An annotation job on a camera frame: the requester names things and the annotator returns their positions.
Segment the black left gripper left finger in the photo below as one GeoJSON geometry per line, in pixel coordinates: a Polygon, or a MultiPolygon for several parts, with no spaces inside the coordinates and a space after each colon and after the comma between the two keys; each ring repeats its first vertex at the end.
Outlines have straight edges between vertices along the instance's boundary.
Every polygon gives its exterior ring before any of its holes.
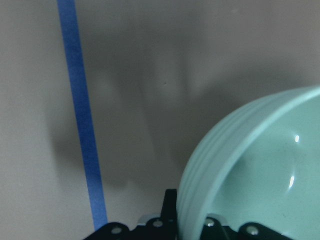
{"type": "Polygon", "coordinates": [[[160,218],[163,222],[162,239],[175,240],[177,237],[177,190],[166,189],[162,203],[160,218]]]}

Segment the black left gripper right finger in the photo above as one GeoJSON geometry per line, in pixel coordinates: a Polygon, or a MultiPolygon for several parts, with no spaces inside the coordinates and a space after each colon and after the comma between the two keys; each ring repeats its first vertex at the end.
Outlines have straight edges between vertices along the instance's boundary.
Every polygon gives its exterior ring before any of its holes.
{"type": "Polygon", "coordinates": [[[238,233],[232,230],[227,220],[219,214],[209,213],[203,223],[201,240],[237,240],[238,233]]]}

